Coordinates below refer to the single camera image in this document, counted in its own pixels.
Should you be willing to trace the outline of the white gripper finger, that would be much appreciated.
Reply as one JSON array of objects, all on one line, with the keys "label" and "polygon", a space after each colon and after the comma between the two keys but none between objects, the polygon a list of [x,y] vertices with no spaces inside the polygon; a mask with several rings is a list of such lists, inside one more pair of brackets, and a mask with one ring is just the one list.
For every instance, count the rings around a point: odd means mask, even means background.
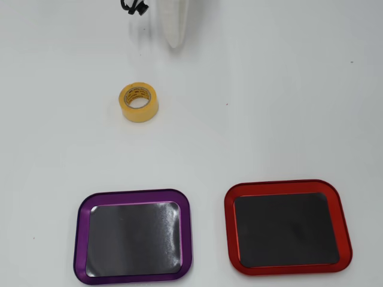
[{"label": "white gripper finger", "polygon": [[159,13],[162,28],[169,45],[178,48],[186,33],[189,0],[161,0]]},{"label": "white gripper finger", "polygon": [[135,57],[146,56],[150,51],[150,16],[134,15],[129,19],[129,52]]}]

